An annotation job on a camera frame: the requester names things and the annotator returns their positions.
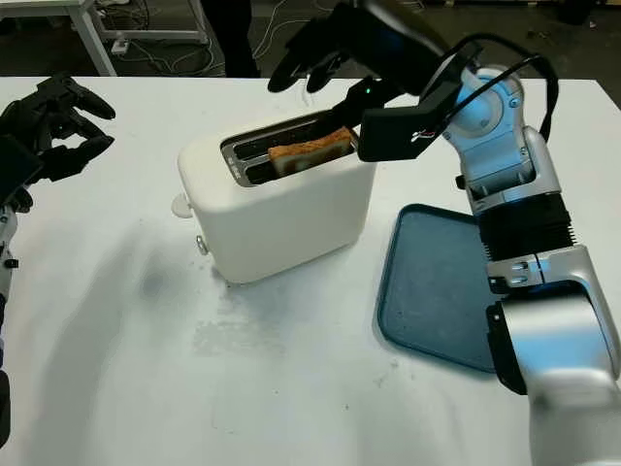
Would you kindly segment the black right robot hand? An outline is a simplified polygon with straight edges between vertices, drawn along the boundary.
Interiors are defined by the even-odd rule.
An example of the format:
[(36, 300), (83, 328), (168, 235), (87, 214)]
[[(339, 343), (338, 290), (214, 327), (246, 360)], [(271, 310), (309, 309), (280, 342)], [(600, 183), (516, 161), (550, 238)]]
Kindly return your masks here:
[(283, 92), (307, 77), (307, 92), (322, 89), (349, 60), (374, 75), (352, 86), (317, 123), (331, 133), (361, 123), (368, 109), (404, 93), (419, 96), (440, 67), (449, 44), (397, 1), (340, 2), (332, 13), (306, 23), (285, 45), (268, 90)]

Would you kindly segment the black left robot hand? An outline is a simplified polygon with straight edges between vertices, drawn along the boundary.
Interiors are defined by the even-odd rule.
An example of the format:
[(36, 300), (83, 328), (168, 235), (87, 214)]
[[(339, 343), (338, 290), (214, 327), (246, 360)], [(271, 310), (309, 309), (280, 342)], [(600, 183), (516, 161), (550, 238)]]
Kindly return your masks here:
[(79, 174), (114, 141), (82, 115), (115, 118), (114, 108), (68, 75), (52, 76), (1, 114), (1, 205), (27, 213), (27, 188)]

